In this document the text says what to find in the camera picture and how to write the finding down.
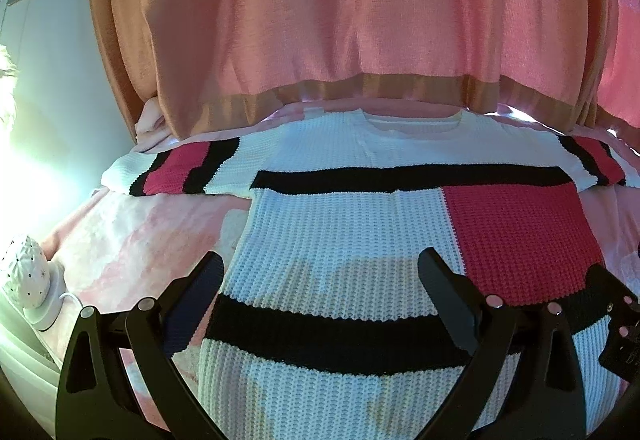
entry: white wall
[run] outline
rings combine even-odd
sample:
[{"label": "white wall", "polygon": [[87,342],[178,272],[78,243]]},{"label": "white wall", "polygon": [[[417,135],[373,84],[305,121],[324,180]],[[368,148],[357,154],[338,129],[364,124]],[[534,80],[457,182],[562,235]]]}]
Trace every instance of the white wall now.
[{"label": "white wall", "polygon": [[[0,15],[5,6],[0,1]],[[42,239],[133,142],[102,66],[88,0],[9,6],[0,44],[19,72],[9,163],[0,162],[2,247],[10,233]]]}]

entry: black stripe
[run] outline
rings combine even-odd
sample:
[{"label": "black stripe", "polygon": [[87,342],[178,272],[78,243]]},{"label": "black stripe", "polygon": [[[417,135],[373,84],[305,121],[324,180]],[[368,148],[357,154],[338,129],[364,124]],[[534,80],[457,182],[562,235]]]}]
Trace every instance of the black stripe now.
[{"label": "black stripe", "polygon": [[147,169],[145,172],[143,172],[142,175],[140,175],[138,178],[136,178],[133,181],[133,184],[131,184],[131,187],[129,188],[129,194],[130,195],[132,195],[132,196],[145,196],[146,177],[149,176],[149,173],[152,173],[153,171],[156,171],[156,170],[160,169],[160,167],[162,166],[162,164],[164,164],[166,159],[169,158],[169,153],[171,153],[171,150],[163,151],[162,153],[158,153],[156,155],[156,158],[154,159],[153,163],[151,164],[151,167],[149,169]]},{"label": "black stripe", "polygon": [[602,146],[602,149],[604,149],[604,152],[607,154],[607,156],[613,160],[613,155],[611,154],[611,148],[609,147],[609,144],[605,144],[601,140],[599,140],[598,142],[600,143],[600,146]]},{"label": "black stripe", "polygon": [[555,186],[571,182],[559,167],[514,164],[412,165],[392,168],[344,167],[283,173],[258,171],[252,188],[285,195],[336,192],[392,193],[443,186],[523,184]]},{"label": "black stripe", "polygon": [[[558,300],[572,333],[606,315],[606,298],[584,289]],[[540,305],[524,307],[537,310]],[[465,366],[470,357],[451,341],[439,316],[395,321],[331,319],[246,305],[219,294],[206,338],[231,344],[263,359],[320,372],[392,375]],[[516,335],[510,353],[531,338]]]},{"label": "black stripe", "polygon": [[210,142],[202,165],[189,171],[184,181],[183,192],[191,195],[204,194],[205,185],[213,178],[223,162],[234,155],[239,145],[239,137]]},{"label": "black stripe", "polygon": [[587,170],[587,173],[598,179],[597,185],[609,185],[609,179],[602,174],[594,157],[578,144],[572,136],[559,135],[558,140],[560,144],[562,144],[562,147],[569,153],[578,157],[578,160],[582,163],[582,167]]}]

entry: color block sweater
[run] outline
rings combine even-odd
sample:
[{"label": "color block sweater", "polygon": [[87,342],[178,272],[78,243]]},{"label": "color block sweater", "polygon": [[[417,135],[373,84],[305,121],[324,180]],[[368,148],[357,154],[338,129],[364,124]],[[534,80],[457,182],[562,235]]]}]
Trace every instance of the color block sweater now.
[{"label": "color block sweater", "polygon": [[[485,295],[558,300],[589,430],[614,403],[619,379],[598,364],[607,301],[584,279],[602,254],[578,192],[640,178],[606,144],[464,110],[356,110],[130,153],[102,182],[252,200],[200,357],[198,399],[230,439],[412,440],[469,360],[418,279],[428,246]],[[517,362],[514,350],[476,427],[497,416]]]}]

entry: pink blanket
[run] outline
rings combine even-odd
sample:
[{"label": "pink blanket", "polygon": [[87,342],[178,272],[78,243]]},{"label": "pink blanket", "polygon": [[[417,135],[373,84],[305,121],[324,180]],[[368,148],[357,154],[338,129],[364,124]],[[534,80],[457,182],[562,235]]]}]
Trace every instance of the pink blanket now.
[{"label": "pink blanket", "polygon": [[[286,106],[253,128],[203,134],[189,141],[219,140],[300,120],[305,116],[303,108],[313,106],[327,111],[363,107],[380,115],[414,117],[446,116],[457,110],[452,106],[388,99],[347,99],[304,106],[299,103]],[[306,116],[313,116],[313,111],[306,112]],[[175,146],[175,139],[163,133],[162,124],[153,118],[150,117],[146,141],[138,147],[158,151]],[[579,134],[605,140],[640,170],[640,158],[609,133],[580,128]],[[640,190],[620,186],[592,188],[582,192],[580,199],[607,267],[640,293]],[[228,265],[244,229],[249,206],[248,200],[226,195],[161,194],[134,198],[102,189],[62,222],[42,245],[49,259],[55,258],[65,267],[68,289],[84,304],[92,304],[103,313],[127,310],[144,296],[160,295],[172,279],[186,276],[208,250],[215,250]],[[40,335],[59,364],[78,311],[75,303],[66,301],[53,327]],[[172,358],[194,394],[197,394],[200,343],[209,311],[187,349]],[[124,352],[124,361],[145,416],[150,422],[163,425],[130,352]]]}]

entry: sweater neckline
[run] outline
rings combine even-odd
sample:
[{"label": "sweater neckline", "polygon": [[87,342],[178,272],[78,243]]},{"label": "sweater neckline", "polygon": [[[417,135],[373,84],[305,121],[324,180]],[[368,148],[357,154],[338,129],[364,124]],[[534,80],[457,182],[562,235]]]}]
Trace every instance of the sweater neckline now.
[{"label": "sweater neckline", "polygon": [[[465,109],[461,109],[459,112],[451,116],[441,118],[404,118],[400,116],[371,115],[364,112],[361,108],[350,112],[350,115],[354,123],[368,133],[393,140],[413,140],[416,142],[430,142],[432,140],[449,140],[457,138],[464,134],[472,123],[472,114]],[[425,132],[421,136],[415,136],[398,130],[382,130],[377,127],[373,121],[382,124],[386,122],[394,122],[396,124],[406,124],[409,127],[420,125],[423,128],[428,128],[431,126],[435,131]],[[457,122],[457,124],[450,130],[437,131],[438,127],[443,127],[453,122]]]}]

